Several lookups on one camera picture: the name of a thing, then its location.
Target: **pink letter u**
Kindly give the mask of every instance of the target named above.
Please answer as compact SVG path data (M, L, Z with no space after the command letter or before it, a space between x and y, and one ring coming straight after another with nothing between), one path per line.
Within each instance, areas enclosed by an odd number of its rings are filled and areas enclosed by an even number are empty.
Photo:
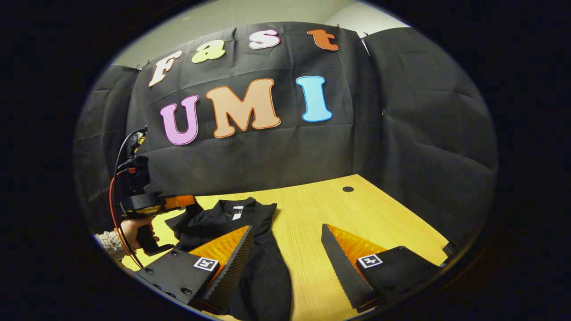
M163 117L164 130L167 133L167 139L173 145L186 145L192 142L198 133L198 120L196 119L196 102L198 95L192 95L184 98L180 104L186 109L186 120L188 129L181 133L176 129L175 110L176 104L164 106L160 110L160 115Z

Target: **table surface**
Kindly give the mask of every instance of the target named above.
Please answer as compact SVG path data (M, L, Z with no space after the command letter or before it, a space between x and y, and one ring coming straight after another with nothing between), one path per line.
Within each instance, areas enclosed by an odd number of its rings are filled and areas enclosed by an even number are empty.
M343 191L350 186L354 190ZM204 208L213 208L220 199L255 198L262 204L277 203L272 231L292 281L292 320L344 320L358 313L339 283L321 244L321 227L328 223L390 249L406 246L433 264L446 260L442 249L448 241L429 224L359 175L322 182L227 195L197 196ZM152 222L159 245L176 244L178 240L166 219L182 210L158 215ZM146 256L137 251L146 266L161 257ZM123 264L136 271L135 263L126 256ZM231 316L215 316L235 320Z

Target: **knitted sleeve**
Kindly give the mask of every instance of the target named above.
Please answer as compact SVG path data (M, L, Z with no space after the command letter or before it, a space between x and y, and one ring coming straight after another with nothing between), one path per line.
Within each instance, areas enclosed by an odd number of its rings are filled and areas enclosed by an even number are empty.
M103 234L95 235L95 239L114 260L121 260L127 255L117 233L103 232Z

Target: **black shirt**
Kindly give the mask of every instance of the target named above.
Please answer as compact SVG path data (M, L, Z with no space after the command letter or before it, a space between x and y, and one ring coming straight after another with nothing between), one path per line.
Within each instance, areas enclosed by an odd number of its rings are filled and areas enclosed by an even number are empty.
M244 208L240 218L233 220L235 206ZM186 252L243 226L252 226L254 245L250 257L227 311L220 314L229 314L239 320L289 320L291 278L271 230L276 207L276 203L262 205L252 197L219 200L214 208L194 217L187 209L166 220L180 240L176 248Z

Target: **wall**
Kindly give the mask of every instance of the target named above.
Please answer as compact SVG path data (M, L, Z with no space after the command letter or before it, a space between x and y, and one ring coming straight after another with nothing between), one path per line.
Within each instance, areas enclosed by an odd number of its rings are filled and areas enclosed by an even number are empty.
M204 35L260 22L299 21L324 23L354 0L216 0L173 17L127 50L114 63L144 65L166 51Z
M339 24L341 28L357 31L361 38L365 36L365 33L372 34L391 28L409 27L380 11L379 8L361 2L353 3L341 9L325 24L330 26Z

